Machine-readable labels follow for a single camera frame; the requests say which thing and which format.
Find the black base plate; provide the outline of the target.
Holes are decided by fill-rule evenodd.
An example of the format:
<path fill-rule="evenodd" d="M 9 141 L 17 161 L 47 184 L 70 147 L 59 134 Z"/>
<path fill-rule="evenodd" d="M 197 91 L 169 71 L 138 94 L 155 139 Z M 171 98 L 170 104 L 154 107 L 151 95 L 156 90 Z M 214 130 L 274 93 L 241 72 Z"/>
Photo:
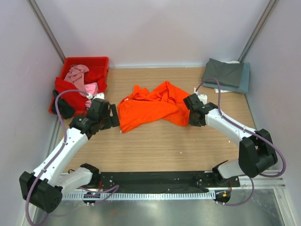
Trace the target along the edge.
<path fill-rule="evenodd" d="M 125 194 L 192 194 L 210 188 L 240 187 L 238 177 L 218 180 L 210 171 L 102 172 L 102 188 Z"/>

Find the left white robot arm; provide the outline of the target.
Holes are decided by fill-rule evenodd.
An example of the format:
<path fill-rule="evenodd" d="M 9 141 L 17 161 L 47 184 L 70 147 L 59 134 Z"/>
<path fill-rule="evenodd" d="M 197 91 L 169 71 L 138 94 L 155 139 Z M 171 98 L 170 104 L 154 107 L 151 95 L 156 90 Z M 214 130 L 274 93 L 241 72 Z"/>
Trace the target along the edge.
<path fill-rule="evenodd" d="M 115 104 L 95 98 L 86 115 L 71 121 L 63 139 L 52 153 L 32 173 L 23 172 L 19 178 L 22 197 L 46 213 L 53 212 L 62 197 L 80 188 L 99 185 L 99 169 L 84 163 L 67 176 L 61 173 L 75 153 L 97 132 L 120 125 Z"/>

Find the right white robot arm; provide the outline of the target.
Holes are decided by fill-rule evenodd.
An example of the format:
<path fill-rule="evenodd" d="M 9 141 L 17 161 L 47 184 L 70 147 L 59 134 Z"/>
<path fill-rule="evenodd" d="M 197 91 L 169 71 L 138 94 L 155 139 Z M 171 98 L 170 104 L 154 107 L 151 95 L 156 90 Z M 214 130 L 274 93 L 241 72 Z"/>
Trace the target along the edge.
<path fill-rule="evenodd" d="M 189 110 L 189 125 L 210 126 L 238 146 L 237 159 L 226 160 L 212 168 L 212 181 L 216 186 L 223 186 L 236 176 L 254 178 L 278 162 L 267 130 L 255 130 L 239 123 L 228 117 L 219 106 L 211 102 L 204 104 L 197 94 L 192 94 L 183 101 Z"/>

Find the orange t shirt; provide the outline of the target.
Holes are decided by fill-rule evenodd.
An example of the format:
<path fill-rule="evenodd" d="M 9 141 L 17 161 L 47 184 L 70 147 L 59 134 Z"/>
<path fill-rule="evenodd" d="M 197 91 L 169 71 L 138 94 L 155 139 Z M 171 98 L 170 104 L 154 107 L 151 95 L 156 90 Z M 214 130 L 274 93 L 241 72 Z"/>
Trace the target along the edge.
<path fill-rule="evenodd" d="M 178 126 L 189 124 L 189 110 L 184 98 L 189 94 L 168 81 L 153 91 L 135 85 L 133 93 L 117 106 L 120 130 L 129 132 L 143 124 L 166 120 Z"/>

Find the folded blue t shirt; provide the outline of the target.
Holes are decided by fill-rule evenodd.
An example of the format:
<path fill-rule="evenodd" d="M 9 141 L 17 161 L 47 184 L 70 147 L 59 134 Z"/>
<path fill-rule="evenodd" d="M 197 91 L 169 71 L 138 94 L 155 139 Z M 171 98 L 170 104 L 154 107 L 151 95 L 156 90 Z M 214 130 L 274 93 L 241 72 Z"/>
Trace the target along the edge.
<path fill-rule="evenodd" d="M 202 81 L 203 86 L 209 87 L 209 88 L 216 88 L 216 89 L 220 88 L 223 90 L 231 90 L 233 92 L 246 94 L 248 92 L 248 88 L 249 88 L 250 64 L 249 63 L 243 63 L 243 64 L 244 64 L 244 68 L 243 68 L 243 72 L 242 72 L 240 86 L 238 88 L 220 85 L 218 80 L 215 78 L 210 78 L 210 79 L 215 80 L 216 84 L 211 84 L 211 83 Z"/>

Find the red plastic bin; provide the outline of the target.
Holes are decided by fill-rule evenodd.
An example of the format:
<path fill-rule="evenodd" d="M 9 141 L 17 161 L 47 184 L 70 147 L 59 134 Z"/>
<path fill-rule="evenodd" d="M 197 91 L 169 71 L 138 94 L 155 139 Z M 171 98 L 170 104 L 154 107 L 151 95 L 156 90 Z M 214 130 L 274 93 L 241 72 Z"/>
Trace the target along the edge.
<path fill-rule="evenodd" d="M 64 80 L 72 65 L 87 66 L 89 68 L 89 72 L 85 73 L 84 84 L 96 82 L 98 84 L 98 93 L 105 92 L 107 89 L 106 78 L 109 58 L 106 56 L 97 56 L 66 58 L 59 77 L 55 79 L 55 90 L 57 90 L 58 93 L 62 93 L 66 90 L 77 89 L 72 83 Z M 82 114 L 86 109 L 85 102 L 88 99 L 82 93 L 69 92 L 67 94 L 63 94 L 61 98 L 75 109 L 75 114 L 73 116 Z"/>

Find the light pink t shirt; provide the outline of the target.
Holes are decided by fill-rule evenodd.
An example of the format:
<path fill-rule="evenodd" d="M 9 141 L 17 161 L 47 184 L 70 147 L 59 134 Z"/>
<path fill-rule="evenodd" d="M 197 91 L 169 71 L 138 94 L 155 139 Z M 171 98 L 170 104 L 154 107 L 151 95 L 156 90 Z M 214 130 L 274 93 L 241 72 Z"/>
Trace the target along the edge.
<path fill-rule="evenodd" d="M 94 97 L 98 93 L 98 84 L 96 82 L 85 84 L 84 88 L 85 88 L 85 92 L 92 97 Z M 91 106 L 91 103 L 92 103 L 92 98 L 88 99 L 85 102 L 86 107 L 89 108 Z"/>

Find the folded grey t shirt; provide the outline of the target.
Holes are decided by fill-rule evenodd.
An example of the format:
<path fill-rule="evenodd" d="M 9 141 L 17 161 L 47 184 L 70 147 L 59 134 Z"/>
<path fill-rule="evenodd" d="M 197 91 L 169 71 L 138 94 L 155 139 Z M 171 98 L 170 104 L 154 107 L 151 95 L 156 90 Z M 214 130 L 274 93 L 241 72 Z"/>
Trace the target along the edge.
<path fill-rule="evenodd" d="M 238 88 L 240 86 L 243 63 L 225 63 L 210 58 L 206 64 L 203 74 L 203 81 L 211 84 L 216 84 L 215 78 L 220 85 Z"/>

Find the black t shirt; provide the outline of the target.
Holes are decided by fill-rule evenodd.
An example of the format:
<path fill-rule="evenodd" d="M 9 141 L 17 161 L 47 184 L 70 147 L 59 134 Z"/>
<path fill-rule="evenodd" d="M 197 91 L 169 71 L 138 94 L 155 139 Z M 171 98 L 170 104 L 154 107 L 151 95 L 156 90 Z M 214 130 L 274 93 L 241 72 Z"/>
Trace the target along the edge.
<path fill-rule="evenodd" d="M 56 111 L 56 107 L 55 107 L 55 100 L 57 98 L 57 96 L 59 95 L 57 90 L 53 90 L 53 97 L 54 100 L 51 104 L 50 107 L 50 112 L 53 114 L 57 114 Z M 75 109 L 70 106 L 64 99 L 62 99 L 61 97 L 59 97 L 58 101 L 57 101 L 57 106 L 60 112 L 60 115 L 64 118 L 64 119 L 69 119 L 71 117 L 73 117 L 73 115 L 75 114 Z"/>

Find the dusty pink t shirt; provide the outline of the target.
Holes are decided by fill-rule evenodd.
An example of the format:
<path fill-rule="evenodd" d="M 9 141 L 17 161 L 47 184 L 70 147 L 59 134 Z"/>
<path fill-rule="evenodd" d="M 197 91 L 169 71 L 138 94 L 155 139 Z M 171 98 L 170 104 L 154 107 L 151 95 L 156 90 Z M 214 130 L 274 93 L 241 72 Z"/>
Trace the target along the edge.
<path fill-rule="evenodd" d="M 89 72 L 85 65 L 72 65 L 65 76 L 65 81 L 72 83 L 78 90 L 85 91 L 84 76 Z"/>

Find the folded white t shirt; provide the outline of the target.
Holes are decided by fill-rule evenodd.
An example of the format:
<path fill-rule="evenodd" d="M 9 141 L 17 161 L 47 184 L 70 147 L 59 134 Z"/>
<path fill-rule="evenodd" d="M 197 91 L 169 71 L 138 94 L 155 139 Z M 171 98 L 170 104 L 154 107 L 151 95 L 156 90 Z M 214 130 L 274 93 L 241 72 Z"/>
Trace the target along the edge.
<path fill-rule="evenodd" d="M 223 63 L 227 64 L 239 64 L 239 61 L 223 61 Z M 221 93 L 231 92 L 231 90 L 223 90 L 221 89 Z"/>

